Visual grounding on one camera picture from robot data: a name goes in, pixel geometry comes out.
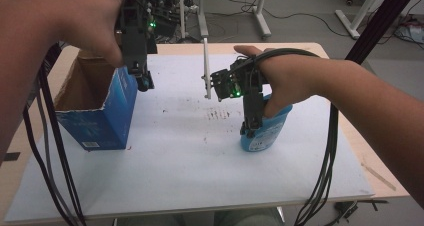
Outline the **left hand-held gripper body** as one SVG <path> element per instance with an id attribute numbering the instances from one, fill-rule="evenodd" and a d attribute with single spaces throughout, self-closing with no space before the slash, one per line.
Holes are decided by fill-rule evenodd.
<path id="1" fill-rule="evenodd" d="M 147 55 L 156 38 L 172 37 L 179 25 L 175 0 L 124 0 L 116 22 L 124 64 L 131 75 L 147 75 Z"/>

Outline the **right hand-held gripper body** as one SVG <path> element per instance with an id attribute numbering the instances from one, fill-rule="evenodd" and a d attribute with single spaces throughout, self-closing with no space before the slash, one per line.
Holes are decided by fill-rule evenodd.
<path id="1" fill-rule="evenodd" d="M 218 101 L 227 98 L 240 98 L 246 95 L 262 93 L 264 80 L 258 69 L 255 68 L 256 61 L 253 58 L 237 57 L 229 69 L 211 72 L 209 66 L 208 40 L 203 39 L 203 75 L 205 98 L 210 99 L 215 92 Z"/>

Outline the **blue bottle with white cap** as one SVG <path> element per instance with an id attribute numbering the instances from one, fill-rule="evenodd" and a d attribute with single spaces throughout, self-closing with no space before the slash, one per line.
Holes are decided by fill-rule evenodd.
<path id="1" fill-rule="evenodd" d="M 286 118 L 293 108 L 292 105 L 289 105 L 280 110 L 275 116 L 266 118 L 264 116 L 264 108 L 269 99 L 269 95 L 264 96 L 262 93 L 243 97 L 244 121 L 250 130 L 254 120 L 263 119 L 263 126 L 255 133 L 251 132 L 251 138 L 241 136 L 240 144 L 244 151 L 259 152 L 271 147 L 279 136 Z"/>

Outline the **blue cardboard box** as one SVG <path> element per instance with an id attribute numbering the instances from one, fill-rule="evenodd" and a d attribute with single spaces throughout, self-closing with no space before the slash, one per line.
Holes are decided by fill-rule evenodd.
<path id="1" fill-rule="evenodd" d="M 79 51 L 54 100 L 58 122 L 86 150 L 126 147 L 137 82 L 124 67 Z"/>

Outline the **person's right hand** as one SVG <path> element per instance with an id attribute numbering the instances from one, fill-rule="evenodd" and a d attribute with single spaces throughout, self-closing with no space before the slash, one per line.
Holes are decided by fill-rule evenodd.
<path id="1" fill-rule="evenodd" d="M 272 89 L 264 116 L 272 118 L 290 104 L 320 95 L 327 63 L 326 59 L 295 54 L 274 56 L 260 62 L 259 70 Z"/>

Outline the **person's left hand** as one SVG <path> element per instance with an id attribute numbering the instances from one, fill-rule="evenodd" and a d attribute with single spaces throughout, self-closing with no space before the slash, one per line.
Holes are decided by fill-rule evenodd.
<path id="1" fill-rule="evenodd" d="M 102 56 L 112 66 L 124 65 L 115 38 L 115 22 L 123 0 L 59 0 L 58 38 Z"/>

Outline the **white foam mat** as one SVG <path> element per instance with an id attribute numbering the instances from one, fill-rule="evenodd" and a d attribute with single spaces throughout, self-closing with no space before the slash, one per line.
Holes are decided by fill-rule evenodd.
<path id="1" fill-rule="evenodd" d="M 200 55 L 151 55 L 155 87 L 139 93 L 124 150 L 86 151 L 62 134 L 90 219 L 181 210 L 302 204 L 316 184 L 330 104 L 314 96 L 289 112 L 274 144 L 240 145 L 242 101 L 206 99 Z"/>

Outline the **black clamp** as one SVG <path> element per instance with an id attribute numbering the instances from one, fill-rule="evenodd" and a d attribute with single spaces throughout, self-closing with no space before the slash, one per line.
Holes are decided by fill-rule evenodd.
<path id="1" fill-rule="evenodd" d="M 337 202 L 334 209 L 338 213 L 337 220 L 348 219 L 358 209 L 357 201 Z"/>

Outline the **black metal beam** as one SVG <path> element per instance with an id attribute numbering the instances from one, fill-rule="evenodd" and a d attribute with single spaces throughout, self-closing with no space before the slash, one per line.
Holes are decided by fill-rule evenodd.
<path id="1" fill-rule="evenodd" d="M 346 60 L 362 64 L 410 1 L 384 0 L 368 26 L 347 54 Z"/>

